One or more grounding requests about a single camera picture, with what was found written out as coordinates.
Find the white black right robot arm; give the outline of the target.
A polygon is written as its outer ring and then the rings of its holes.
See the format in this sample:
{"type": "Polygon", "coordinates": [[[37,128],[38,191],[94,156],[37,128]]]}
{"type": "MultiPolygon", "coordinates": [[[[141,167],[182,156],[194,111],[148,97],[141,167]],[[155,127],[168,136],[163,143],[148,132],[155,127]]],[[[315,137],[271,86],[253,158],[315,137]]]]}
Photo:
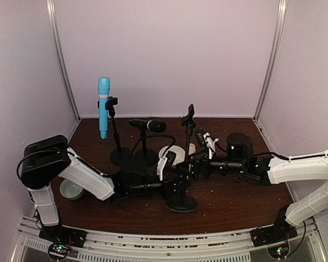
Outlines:
{"type": "Polygon", "coordinates": [[[328,208],[328,150],[302,156],[274,152],[254,153],[251,137],[231,133],[226,138],[227,155],[211,159],[189,159],[176,165],[192,166],[193,177],[202,174],[240,175],[250,184],[270,186],[291,181],[323,180],[324,184],[303,199],[279,210],[274,225],[294,228],[328,208]]]}

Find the black microphone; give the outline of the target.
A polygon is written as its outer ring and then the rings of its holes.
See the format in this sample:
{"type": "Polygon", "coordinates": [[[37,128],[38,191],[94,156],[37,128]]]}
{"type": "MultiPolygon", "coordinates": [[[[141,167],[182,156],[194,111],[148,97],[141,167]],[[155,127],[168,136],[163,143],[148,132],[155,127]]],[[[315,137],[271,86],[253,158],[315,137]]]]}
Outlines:
{"type": "Polygon", "coordinates": [[[129,120],[129,124],[139,130],[149,130],[154,133],[163,133],[167,129],[164,122],[157,120],[132,119],[129,120]]]}

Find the beige microphone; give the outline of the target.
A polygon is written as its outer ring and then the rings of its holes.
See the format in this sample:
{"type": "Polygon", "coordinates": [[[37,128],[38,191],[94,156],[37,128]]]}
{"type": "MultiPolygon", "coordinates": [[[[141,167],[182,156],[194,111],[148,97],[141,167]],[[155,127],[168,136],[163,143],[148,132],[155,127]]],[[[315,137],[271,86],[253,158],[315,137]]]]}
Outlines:
{"type": "Polygon", "coordinates": [[[189,154],[194,154],[196,152],[196,146],[193,143],[189,144],[189,154]]]}

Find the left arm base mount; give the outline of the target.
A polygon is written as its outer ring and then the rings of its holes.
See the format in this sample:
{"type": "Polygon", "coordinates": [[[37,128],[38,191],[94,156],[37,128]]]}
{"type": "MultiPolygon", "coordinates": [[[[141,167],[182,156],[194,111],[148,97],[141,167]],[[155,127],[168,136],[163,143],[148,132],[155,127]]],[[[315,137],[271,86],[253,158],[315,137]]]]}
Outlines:
{"type": "Polygon", "coordinates": [[[85,230],[63,226],[59,211],[57,211],[57,215],[58,224],[47,226],[43,224],[40,213],[37,211],[36,226],[39,228],[39,237],[50,242],[47,254],[52,261],[66,259],[75,252],[73,247],[83,248],[87,235],[85,230]]]}

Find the metal front rail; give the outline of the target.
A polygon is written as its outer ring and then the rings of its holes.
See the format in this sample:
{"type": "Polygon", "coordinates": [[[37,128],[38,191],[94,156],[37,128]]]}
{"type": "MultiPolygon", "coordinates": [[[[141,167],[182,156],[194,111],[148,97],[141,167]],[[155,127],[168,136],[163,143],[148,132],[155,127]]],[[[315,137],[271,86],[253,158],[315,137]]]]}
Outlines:
{"type": "Polygon", "coordinates": [[[298,237],[256,247],[249,230],[183,236],[130,235],[88,231],[82,248],[66,261],[275,261],[270,253],[285,245],[286,261],[328,261],[314,224],[298,228],[298,237]]]}

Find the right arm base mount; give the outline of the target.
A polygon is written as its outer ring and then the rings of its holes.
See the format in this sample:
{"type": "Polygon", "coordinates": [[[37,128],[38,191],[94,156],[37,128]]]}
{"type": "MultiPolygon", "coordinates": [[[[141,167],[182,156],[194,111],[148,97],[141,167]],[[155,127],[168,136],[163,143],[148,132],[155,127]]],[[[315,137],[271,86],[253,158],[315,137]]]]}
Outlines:
{"type": "Polygon", "coordinates": [[[282,219],[277,219],[273,225],[253,229],[250,235],[254,247],[266,247],[271,258],[282,260],[289,257],[289,241],[298,234],[295,227],[282,219]]]}

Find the pale green ceramic bowl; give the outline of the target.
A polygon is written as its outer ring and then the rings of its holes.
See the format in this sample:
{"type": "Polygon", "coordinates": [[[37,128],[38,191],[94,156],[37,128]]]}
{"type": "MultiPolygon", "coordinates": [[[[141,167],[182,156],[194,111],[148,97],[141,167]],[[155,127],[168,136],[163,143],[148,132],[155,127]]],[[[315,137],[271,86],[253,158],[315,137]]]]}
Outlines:
{"type": "Polygon", "coordinates": [[[60,194],[68,200],[77,200],[84,194],[84,189],[70,180],[63,180],[60,184],[60,194]]]}

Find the black microphone stand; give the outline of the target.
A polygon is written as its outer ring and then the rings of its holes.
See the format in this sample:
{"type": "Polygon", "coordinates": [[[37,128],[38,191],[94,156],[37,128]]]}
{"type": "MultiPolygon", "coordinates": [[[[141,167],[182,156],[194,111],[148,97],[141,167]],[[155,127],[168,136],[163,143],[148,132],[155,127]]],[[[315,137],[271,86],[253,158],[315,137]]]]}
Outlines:
{"type": "MultiPolygon", "coordinates": [[[[182,118],[181,126],[185,127],[185,160],[189,159],[189,144],[191,136],[193,135],[194,128],[196,127],[194,121],[195,109],[194,105],[190,104],[188,107],[188,114],[182,118]]],[[[188,213],[192,212],[197,207],[197,201],[191,196],[186,196],[186,191],[181,191],[175,196],[166,200],[166,206],[174,211],[179,213],[188,213]]]]}
{"type": "Polygon", "coordinates": [[[152,120],[141,120],[141,119],[132,119],[129,121],[129,124],[133,127],[136,127],[140,130],[140,138],[142,142],[142,149],[138,150],[134,154],[136,160],[143,160],[147,163],[147,166],[153,166],[156,162],[157,155],[156,152],[150,148],[147,148],[147,130],[150,129],[150,123],[152,120]]]}
{"type": "Polygon", "coordinates": [[[110,161],[115,165],[121,165],[126,163],[132,156],[131,150],[127,147],[122,147],[120,142],[120,135],[116,126],[115,120],[115,108],[118,105],[118,98],[109,96],[106,103],[106,109],[108,110],[108,116],[110,116],[112,128],[113,128],[113,138],[116,148],[110,153],[110,161]]]}

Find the blue microphone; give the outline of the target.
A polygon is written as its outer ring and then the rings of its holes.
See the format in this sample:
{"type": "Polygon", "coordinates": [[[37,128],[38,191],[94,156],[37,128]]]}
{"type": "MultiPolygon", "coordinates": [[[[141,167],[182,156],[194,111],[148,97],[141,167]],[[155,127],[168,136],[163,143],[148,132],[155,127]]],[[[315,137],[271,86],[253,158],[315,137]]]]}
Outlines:
{"type": "Polygon", "coordinates": [[[98,108],[99,108],[99,131],[102,139],[107,138],[108,132],[108,110],[106,103],[110,93],[110,78],[101,77],[98,81],[98,108]]]}

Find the white ceramic bowl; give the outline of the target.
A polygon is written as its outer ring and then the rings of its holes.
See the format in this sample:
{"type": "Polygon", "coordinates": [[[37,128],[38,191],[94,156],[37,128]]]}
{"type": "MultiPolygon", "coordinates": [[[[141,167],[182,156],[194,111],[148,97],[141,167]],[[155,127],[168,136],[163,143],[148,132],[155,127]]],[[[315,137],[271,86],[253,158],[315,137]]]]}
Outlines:
{"type": "MultiPolygon", "coordinates": [[[[159,150],[159,152],[158,152],[159,158],[162,157],[162,154],[164,153],[164,151],[166,150],[167,147],[168,146],[165,146],[159,150]]],[[[185,160],[185,150],[182,147],[173,145],[169,150],[176,154],[176,158],[173,162],[173,165],[181,163],[185,160]]]]}

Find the black front microphone stand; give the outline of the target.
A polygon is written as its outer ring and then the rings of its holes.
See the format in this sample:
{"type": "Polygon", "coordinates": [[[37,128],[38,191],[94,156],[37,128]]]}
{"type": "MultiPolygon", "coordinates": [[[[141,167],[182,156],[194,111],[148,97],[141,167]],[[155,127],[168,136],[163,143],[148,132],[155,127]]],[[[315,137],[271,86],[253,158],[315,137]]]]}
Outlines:
{"type": "Polygon", "coordinates": [[[126,163],[132,156],[131,150],[127,147],[122,147],[120,142],[120,135],[116,126],[115,120],[115,108],[118,105],[118,98],[109,96],[106,103],[106,109],[108,110],[108,116],[110,116],[112,128],[113,128],[113,138],[116,148],[110,153],[110,161],[115,165],[121,165],[126,163]]]}

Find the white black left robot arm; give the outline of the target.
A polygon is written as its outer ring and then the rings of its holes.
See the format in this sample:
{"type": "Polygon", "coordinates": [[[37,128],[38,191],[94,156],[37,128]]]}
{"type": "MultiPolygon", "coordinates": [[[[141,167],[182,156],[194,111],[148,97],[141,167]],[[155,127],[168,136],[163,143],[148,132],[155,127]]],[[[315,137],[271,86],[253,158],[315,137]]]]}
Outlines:
{"type": "Polygon", "coordinates": [[[160,160],[159,174],[147,173],[143,160],[130,159],[120,170],[107,175],[82,159],[67,144],[67,138],[56,135],[32,143],[16,167],[16,175],[28,189],[45,228],[61,226],[61,216],[50,183],[56,177],[71,181],[93,194],[98,200],[118,203],[130,196],[147,196],[159,191],[168,199],[186,188],[181,177],[167,166],[172,151],[160,160]]]}

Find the left aluminium frame post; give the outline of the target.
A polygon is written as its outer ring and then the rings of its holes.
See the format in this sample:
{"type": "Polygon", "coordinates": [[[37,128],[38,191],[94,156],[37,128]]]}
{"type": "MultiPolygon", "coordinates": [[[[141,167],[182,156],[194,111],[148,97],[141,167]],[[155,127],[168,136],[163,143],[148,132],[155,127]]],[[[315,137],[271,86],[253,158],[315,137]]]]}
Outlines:
{"type": "Polygon", "coordinates": [[[77,109],[75,98],[74,98],[74,95],[72,92],[71,83],[70,83],[68,71],[67,71],[67,66],[66,66],[64,55],[63,55],[62,43],[61,43],[61,38],[60,38],[60,34],[59,34],[58,21],[57,21],[56,9],[55,9],[55,1],[46,0],[46,7],[47,7],[49,23],[50,23],[50,27],[51,27],[51,31],[52,31],[52,36],[53,36],[54,44],[55,44],[55,50],[56,50],[56,55],[57,55],[57,60],[58,60],[58,68],[60,70],[63,86],[67,93],[67,99],[71,106],[74,119],[77,122],[79,122],[81,120],[81,118],[80,118],[80,114],[77,109]]]}

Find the aluminium frame post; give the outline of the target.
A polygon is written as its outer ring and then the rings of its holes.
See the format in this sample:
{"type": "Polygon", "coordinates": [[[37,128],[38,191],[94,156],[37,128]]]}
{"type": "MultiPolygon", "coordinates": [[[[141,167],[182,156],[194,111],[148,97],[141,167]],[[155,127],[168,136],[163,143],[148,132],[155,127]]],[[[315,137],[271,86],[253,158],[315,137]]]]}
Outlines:
{"type": "Polygon", "coordinates": [[[57,21],[56,9],[55,9],[55,1],[46,0],[46,7],[47,7],[49,23],[50,23],[50,27],[51,27],[51,31],[52,31],[52,36],[53,36],[54,44],[55,44],[55,50],[56,50],[56,55],[57,55],[57,60],[58,60],[58,68],[60,70],[63,86],[67,93],[67,99],[71,106],[74,119],[77,122],[79,122],[81,120],[81,118],[80,118],[80,114],[77,109],[75,98],[74,98],[74,95],[72,92],[71,83],[70,83],[68,71],[67,71],[67,66],[66,66],[64,55],[63,55],[62,43],[61,43],[61,38],[60,38],[60,34],[59,34],[58,21],[57,21]]]}
{"type": "Polygon", "coordinates": [[[260,119],[261,112],[265,104],[267,93],[272,81],[273,72],[276,66],[276,59],[280,49],[280,44],[284,32],[284,25],[286,20],[286,8],[287,8],[287,1],[279,0],[277,17],[276,17],[275,28],[274,28],[274,35],[271,45],[271,52],[267,63],[266,74],[263,80],[259,101],[254,114],[255,122],[257,122],[260,119]]]}

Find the right aluminium frame post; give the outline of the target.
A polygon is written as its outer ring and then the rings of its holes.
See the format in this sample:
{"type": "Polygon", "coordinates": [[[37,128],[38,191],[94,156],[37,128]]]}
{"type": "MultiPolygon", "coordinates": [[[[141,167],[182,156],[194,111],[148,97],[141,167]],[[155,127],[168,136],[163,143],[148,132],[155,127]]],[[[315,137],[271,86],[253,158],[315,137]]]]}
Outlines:
{"type": "Polygon", "coordinates": [[[265,104],[267,93],[272,81],[273,72],[276,66],[276,59],[280,49],[280,44],[284,32],[284,25],[286,20],[286,8],[287,8],[287,1],[279,0],[277,17],[276,17],[275,28],[274,28],[274,35],[271,45],[271,52],[267,63],[266,74],[263,80],[259,101],[254,114],[255,122],[257,122],[260,119],[261,112],[265,104]]]}

